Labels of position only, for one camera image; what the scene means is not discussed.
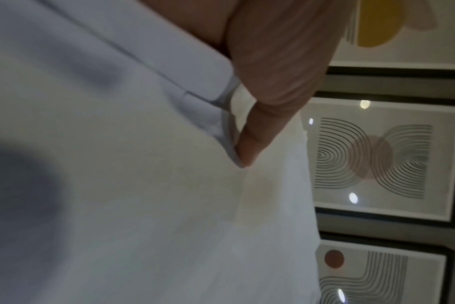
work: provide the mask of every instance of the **framed artwork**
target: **framed artwork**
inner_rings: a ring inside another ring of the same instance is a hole
[[[455,252],[321,232],[319,304],[447,304]]]
[[[455,227],[455,100],[318,92],[301,115],[317,212]]]
[[[328,73],[455,77],[455,0],[358,0]]]

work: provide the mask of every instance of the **gray wall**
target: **gray wall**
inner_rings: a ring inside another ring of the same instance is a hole
[[[322,91],[455,99],[455,79],[326,77]],[[321,231],[444,245],[455,250],[455,230],[333,215],[317,215]],[[449,302],[455,304],[455,266]]]

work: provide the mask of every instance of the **concentric line pattern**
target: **concentric line pattern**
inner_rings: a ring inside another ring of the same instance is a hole
[[[394,162],[388,168],[382,161],[386,150],[374,147],[370,167],[379,185],[400,196],[424,198],[432,130],[430,125],[404,125],[383,136],[393,150]]]
[[[358,183],[361,178],[354,172],[369,163],[370,155],[371,143],[361,128],[345,120],[321,118],[314,188],[342,189]]]
[[[320,304],[342,304],[341,289],[349,304],[400,304],[408,257],[369,251],[361,277],[326,276],[319,280]]]

